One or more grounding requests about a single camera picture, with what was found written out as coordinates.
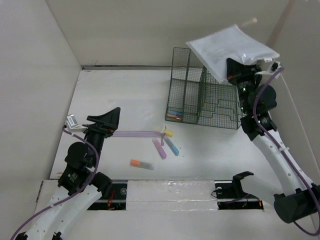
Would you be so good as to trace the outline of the clear zipper document pouch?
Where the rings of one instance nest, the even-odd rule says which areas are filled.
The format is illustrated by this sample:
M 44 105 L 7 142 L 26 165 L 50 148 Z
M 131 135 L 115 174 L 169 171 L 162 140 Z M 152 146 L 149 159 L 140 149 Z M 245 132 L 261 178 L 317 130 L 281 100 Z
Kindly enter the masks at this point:
M 275 50 L 245 34 L 236 24 L 186 44 L 218 83 L 227 80 L 228 58 L 249 66 L 280 57 Z

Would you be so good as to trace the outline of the clear purple zipper pouch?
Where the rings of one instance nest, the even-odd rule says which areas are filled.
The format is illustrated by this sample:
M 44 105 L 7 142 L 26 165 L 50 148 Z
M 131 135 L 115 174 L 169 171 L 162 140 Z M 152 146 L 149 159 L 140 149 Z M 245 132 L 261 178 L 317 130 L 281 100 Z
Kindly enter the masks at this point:
M 114 137 L 163 138 L 165 104 L 160 99 L 109 100 L 108 109 L 120 108 Z

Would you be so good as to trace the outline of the blue capped highlighter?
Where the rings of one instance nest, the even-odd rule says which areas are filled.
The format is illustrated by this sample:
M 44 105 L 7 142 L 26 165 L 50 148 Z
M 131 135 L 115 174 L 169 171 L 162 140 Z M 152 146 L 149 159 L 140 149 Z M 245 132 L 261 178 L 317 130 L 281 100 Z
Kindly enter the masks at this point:
M 173 111 L 173 110 L 169 110 L 167 113 L 168 113 L 168 114 L 170 114 L 170 115 L 177 115 L 177 116 L 182 115 L 182 113 L 181 113 L 181 112 Z

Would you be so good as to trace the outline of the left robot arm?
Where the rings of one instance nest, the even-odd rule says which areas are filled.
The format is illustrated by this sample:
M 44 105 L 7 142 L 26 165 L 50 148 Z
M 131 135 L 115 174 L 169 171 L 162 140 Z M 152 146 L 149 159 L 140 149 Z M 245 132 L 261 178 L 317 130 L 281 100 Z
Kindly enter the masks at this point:
M 120 107 L 87 117 L 90 124 L 78 125 L 68 115 L 62 131 L 78 141 L 65 157 L 66 168 L 48 205 L 25 221 L 13 240 L 64 240 L 80 216 L 100 198 L 107 198 L 113 181 L 98 171 L 104 140 L 113 136 L 120 122 Z

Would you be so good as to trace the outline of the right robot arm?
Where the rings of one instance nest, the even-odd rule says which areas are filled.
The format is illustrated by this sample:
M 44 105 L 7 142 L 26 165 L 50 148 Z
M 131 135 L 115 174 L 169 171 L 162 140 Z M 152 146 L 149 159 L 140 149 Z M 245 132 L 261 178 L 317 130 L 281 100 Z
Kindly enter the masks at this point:
M 262 75 L 269 81 L 278 77 L 283 67 L 274 62 L 267 71 L 258 65 L 243 65 L 232 58 L 226 60 L 226 79 L 236 86 L 244 117 L 241 127 L 249 140 L 260 150 L 271 166 L 281 188 L 272 187 L 254 173 L 234 175 L 231 191 L 237 197 L 251 194 L 274 207 L 279 218 L 295 223 L 320 211 L 320 187 L 299 167 L 283 143 L 269 111 L 277 106 L 276 90 L 269 82 L 261 83 Z

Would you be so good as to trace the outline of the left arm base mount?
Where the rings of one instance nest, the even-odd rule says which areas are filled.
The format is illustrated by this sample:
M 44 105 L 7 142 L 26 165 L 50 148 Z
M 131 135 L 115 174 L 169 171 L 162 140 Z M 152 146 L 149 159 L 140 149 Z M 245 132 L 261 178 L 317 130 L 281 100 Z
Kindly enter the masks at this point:
M 112 183 L 112 188 L 107 196 L 101 197 L 94 202 L 88 211 L 122 211 L 126 209 L 127 193 L 128 193 L 127 180 L 115 180 Z

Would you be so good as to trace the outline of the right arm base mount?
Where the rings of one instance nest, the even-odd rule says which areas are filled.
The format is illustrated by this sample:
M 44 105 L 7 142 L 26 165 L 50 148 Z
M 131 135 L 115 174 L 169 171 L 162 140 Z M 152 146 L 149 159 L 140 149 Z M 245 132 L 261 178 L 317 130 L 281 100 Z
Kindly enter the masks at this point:
M 244 192 L 241 186 L 241 180 L 253 175 L 245 171 L 234 175 L 232 180 L 215 180 L 211 196 L 217 200 L 218 210 L 263 210 L 263 202 Z

